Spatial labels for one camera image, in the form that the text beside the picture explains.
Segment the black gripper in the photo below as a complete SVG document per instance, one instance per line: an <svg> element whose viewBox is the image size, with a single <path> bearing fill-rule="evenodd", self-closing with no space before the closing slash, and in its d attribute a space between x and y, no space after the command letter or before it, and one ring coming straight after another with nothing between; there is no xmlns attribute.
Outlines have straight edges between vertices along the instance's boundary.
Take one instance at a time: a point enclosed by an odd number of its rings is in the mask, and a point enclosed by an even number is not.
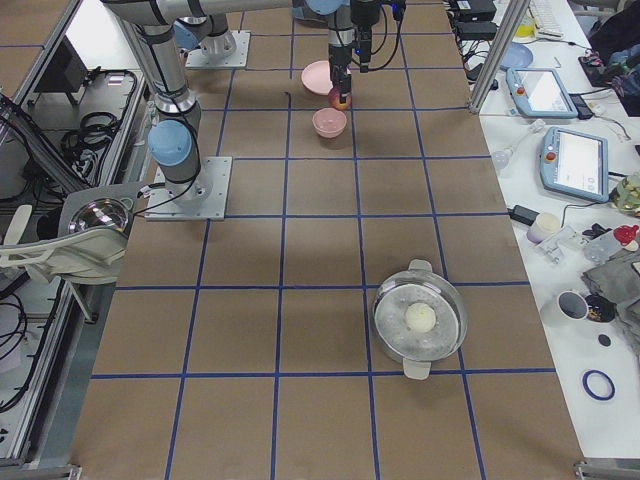
<svg viewBox="0 0 640 480"><path fill-rule="evenodd" d="M360 72L368 73L373 68L370 66L372 56L372 44L353 43L342 45L328 45L329 74L332 82L330 95L348 95L351 93L351 73L348 71L352 63L353 47L356 46L359 55Z"/></svg>

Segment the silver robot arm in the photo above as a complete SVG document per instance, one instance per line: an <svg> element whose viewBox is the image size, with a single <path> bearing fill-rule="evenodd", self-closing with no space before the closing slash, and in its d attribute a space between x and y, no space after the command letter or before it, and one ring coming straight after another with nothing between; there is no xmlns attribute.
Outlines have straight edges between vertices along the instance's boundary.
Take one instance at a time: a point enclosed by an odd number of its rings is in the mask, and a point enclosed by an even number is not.
<svg viewBox="0 0 640 480"><path fill-rule="evenodd" d="M351 100L351 64L369 71L373 53L373 26L379 22L381 1L294 1L293 12L322 16L328 28L331 94L340 106Z"/></svg>
<svg viewBox="0 0 640 480"><path fill-rule="evenodd" d="M105 1L103 5L121 23L134 57L154 94L158 123L148 135L148 149L164 175L167 199L149 204L144 214L186 219L213 218L206 210L216 195L209 162L199 152L198 127L201 109L189 89L184 64L179 58L175 26L183 18L200 24L191 32L198 40L218 33L226 15L235 12L298 7L301 1Z"/></svg>

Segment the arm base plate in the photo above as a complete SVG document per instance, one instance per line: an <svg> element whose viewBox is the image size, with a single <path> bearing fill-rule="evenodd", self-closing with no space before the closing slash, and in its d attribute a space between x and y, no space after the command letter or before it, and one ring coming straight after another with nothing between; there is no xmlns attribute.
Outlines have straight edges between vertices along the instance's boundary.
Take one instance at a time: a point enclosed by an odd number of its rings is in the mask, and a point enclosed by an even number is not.
<svg viewBox="0 0 640 480"><path fill-rule="evenodd" d="M244 69L248 62L251 32L228 30L222 35L207 36L200 48L192 50L186 59L190 70Z"/></svg>
<svg viewBox="0 0 640 480"><path fill-rule="evenodd" d="M199 221L225 219L228 191L232 172L231 157L207 156L201 161L201 170L195 183L178 185L165 181L160 167L156 168L154 182L165 186L153 189L148 198L148 221Z"/></svg>

